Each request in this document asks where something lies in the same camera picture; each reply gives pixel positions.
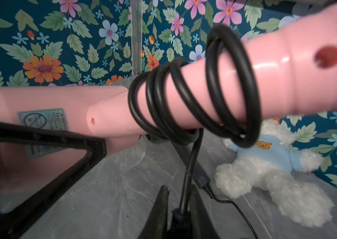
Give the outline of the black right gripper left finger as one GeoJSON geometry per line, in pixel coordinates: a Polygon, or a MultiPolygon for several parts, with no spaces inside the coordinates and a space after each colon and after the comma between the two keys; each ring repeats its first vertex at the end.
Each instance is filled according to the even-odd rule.
{"type": "Polygon", "coordinates": [[[161,186],[152,210],[138,239],[165,239],[168,226],[169,190],[161,186]]]}

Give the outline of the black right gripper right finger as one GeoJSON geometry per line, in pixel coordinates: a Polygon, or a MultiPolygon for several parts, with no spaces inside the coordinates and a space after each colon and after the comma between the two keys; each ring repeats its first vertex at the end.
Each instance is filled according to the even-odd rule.
{"type": "Polygon", "coordinates": [[[191,239],[220,239],[195,185],[191,186],[189,209],[191,239]]]}

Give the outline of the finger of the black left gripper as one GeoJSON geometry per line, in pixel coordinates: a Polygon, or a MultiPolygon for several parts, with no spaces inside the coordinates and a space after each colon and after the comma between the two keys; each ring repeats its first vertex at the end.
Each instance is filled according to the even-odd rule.
{"type": "Polygon", "coordinates": [[[0,122],[0,239],[20,238],[106,154],[102,138],[0,122]]]}

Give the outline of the pink hair dryer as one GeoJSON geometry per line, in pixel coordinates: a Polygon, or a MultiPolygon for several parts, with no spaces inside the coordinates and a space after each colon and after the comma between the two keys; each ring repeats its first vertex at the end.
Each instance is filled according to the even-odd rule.
{"type": "Polygon", "coordinates": [[[337,110],[337,3],[246,44],[216,25],[204,59],[177,58],[129,88],[0,87],[0,122],[42,129],[19,114],[50,107],[64,110],[68,132],[104,139],[109,153],[144,133],[187,144],[203,127],[248,147],[263,119],[337,110]]]}

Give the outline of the dark grey round hair dryer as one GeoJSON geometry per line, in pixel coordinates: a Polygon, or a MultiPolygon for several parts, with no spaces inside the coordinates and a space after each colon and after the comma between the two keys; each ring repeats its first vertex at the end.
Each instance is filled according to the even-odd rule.
{"type": "MultiPolygon", "coordinates": [[[[187,166],[189,163],[191,150],[187,146],[182,146],[174,142],[171,144],[175,148],[184,165],[187,166]]],[[[197,187],[204,191],[211,199],[214,199],[215,195],[210,184],[211,180],[198,162],[195,163],[194,172],[192,175],[197,187]]]]}

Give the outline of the white teddy bear blue shirt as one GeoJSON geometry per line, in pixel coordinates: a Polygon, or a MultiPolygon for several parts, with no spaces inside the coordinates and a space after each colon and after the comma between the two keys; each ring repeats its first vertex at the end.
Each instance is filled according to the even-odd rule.
{"type": "Polygon", "coordinates": [[[291,173],[319,169],[324,158],[309,149],[292,150],[296,135],[275,120],[262,122],[258,141],[249,148],[223,139],[224,146],[237,154],[232,163],[216,168],[216,186],[229,198],[237,199],[256,187],[268,191],[282,215],[305,227],[322,227],[332,220],[332,200],[316,184],[296,180],[291,173]]]}

